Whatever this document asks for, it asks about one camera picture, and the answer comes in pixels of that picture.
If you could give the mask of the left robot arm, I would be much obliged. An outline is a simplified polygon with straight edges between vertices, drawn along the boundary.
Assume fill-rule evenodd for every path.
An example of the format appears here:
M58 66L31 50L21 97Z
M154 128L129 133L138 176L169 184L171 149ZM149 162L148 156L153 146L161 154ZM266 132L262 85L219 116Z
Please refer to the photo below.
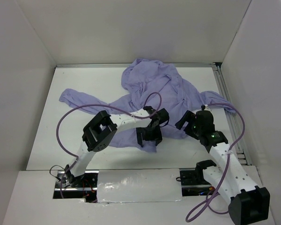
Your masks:
M111 143L115 134L134 129L138 146L144 147L144 142L153 142L157 146L162 140L161 125L169 122L166 109L157 112L151 106L127 114L108 114L100 111L84 128L82 143L73 162L65 167L67 183L78 187L88 164L93 156Z

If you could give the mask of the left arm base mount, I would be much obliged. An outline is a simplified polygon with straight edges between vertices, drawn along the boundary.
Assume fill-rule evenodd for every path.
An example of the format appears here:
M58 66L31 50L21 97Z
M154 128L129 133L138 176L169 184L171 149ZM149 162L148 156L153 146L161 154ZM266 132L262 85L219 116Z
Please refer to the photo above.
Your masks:
M53 199L83 199L86 203L97 203L98 171L86 171L82 179L70 184L64 168L53 165L49 174L55 178Z

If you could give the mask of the lavender zip jacket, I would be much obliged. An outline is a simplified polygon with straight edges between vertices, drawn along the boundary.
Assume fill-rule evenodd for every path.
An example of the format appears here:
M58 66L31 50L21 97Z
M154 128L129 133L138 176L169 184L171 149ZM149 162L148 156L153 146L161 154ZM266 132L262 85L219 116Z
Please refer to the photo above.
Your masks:
M161 129L163 137L185 139L187 135L175 127L187 110L195 111L202 105L216 104L217 107L233 113L230 102L213 91L199 92L194 85L182 78L173 64L165 64L158 60L136 59L126 68L121 77L122 88L128 91L112 103L105 103L98 98L65 89L59 101L71 108L85 106L82 111L97 114L106 110L109 114L117 114L118 109L135 112L144 106L156 109L158 106L167 110L170 115L168 125Z

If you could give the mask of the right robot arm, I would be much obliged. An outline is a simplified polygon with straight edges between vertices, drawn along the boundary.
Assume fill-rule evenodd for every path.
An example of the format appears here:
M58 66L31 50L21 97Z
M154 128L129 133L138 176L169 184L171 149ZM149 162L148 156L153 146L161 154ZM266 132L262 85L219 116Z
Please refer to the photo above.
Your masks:
M206 109L186 111L175 126L198 140L212 157L196 164L195 179L215 188L212 195L226 201L233 223L250 225L268 219L270 193L244 170L226 136L215 129L212 113Z

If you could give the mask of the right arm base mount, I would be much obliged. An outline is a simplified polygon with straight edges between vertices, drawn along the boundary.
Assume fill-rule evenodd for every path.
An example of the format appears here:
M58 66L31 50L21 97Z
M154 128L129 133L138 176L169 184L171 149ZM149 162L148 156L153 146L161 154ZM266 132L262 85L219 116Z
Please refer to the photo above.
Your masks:
M182 196L207 195L212 186L203 177L203 170L216 166L212 160L198 162L194 169L180 169L176 181L181 184Z

